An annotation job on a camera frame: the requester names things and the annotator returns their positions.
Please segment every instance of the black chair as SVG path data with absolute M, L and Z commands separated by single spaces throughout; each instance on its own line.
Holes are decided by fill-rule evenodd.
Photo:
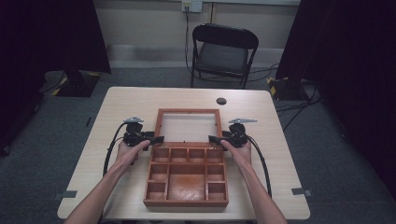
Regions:
M 259 39 L 246 29 L 213 23 L 201 24 L 192 31 L 191 88 L 194 71 L 241 79 L 242 89 L 247 85 L 248 74 L 259 46 Z M 203 43 L 198 51 L 197 42 Z

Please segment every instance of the black round object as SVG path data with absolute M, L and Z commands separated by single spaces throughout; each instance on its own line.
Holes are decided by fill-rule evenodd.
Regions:
M 216 102 L 217 102 L 219 105 L 225 105 L 225 104 L 227 104 L 227 100 L 224 99 L 224 98 L 222 98 L 222 97 L 219 97 L 219 98 L 216 100 Z

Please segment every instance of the wall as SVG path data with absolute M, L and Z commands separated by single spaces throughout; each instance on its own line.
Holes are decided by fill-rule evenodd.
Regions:
M 278 61 L 297 12 L 298 4 L 293 3 L 296 1 L 278 0 L 283 5 L 222 2 L 203 2 L 202 13 L 189 13 L 190 38 L 193 27 L 205 22 L 246 28 L 260 40 L 257 57 L 264 52 L 271 58 L 268 56 L 271 52 L 275 56 L 269 61 Z M 96 0 L 94 3 L 107 45 L 167 47 L 180 49 L 180 54 L 184 54 L 187 23 L 180 1 Z

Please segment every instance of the table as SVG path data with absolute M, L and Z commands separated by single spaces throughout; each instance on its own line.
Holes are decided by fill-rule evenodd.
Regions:
M 226 105 L 217 104 L 223 97 Z M 143 132 L 155 130 L 159 108 L 219 109 L 222 130 L 228 131 L 231 119 L 256 119 L 246 123 L 266 159 L 273 198 L 287 219 L 307 219 L 310 211 L 303 194 L 293 195 L 291 189 L 301 187 L 279 119 L 267 91 L 210 90 L 176 88 L 113 87 L 106 94 L 87 143 L 67 190 L 76 190 L 75 198 L 63 198 L 58 210 L 66 218 L 78 203 L 102 178 L 107 148 L 124 119 L 137 116 L 144 120 Z M 110 163 L 114 163 L 117 149 Z M 231 153 L 225 152 L 229 204 L 225 208 L 146 207 L 143 204 L 149 167 L 149 151 L 139 153 L 139 159 L 114 189 L 107 202 L 104 218 L 147 220 L 251 220 L 254 211 L 248 190 Z M 252 150 L 252 163 L 262 183 L 264 172 L 259 156 Z

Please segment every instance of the dark backdrop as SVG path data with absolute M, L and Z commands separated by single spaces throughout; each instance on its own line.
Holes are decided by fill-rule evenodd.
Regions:
M 2 1 L 0 149 L 33 112 L 48 71 L 110 73 L 92 0 Z
M 277 78 L 318 81 L 346 137 L 396 198 L 396 2 L 302 0 Z

